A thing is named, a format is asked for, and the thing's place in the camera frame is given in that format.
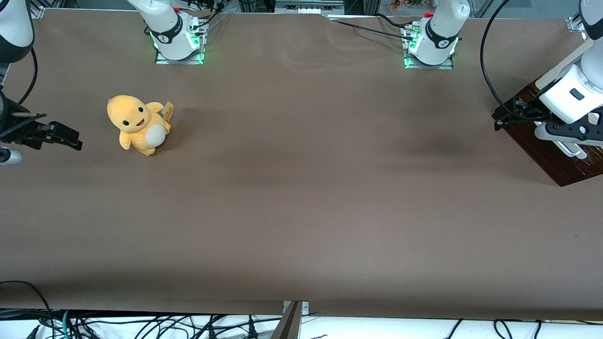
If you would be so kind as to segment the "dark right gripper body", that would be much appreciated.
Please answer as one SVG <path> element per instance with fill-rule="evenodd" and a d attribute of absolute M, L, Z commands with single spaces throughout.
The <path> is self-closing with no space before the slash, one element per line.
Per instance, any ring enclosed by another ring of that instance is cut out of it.
<path fill-rule="evenodd" d="M 46 114 L 32 113 L 23 106 L 8 99 L 1 92 L 0 132 L 3 144 L 21 144 L 21 136 L 28 132 L 39 131 L 43 124 L 38 120 Z"/>

